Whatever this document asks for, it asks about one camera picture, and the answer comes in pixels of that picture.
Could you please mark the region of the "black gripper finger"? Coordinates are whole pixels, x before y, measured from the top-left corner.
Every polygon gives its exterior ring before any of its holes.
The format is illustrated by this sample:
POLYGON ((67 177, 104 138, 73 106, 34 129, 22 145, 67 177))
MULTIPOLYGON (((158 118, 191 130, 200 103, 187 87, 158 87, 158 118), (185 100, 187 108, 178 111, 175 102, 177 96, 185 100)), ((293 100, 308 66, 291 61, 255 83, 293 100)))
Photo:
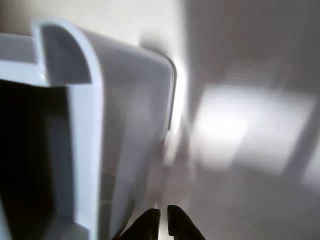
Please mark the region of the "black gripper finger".
POLYGON ((119 240, 157 240, 159 237, 161 212, 150 208, 118 238, 119 240))
POLYGON ((168 234, 174 240, 205 240, 189 216, 177 205, 167 206, 168 234))

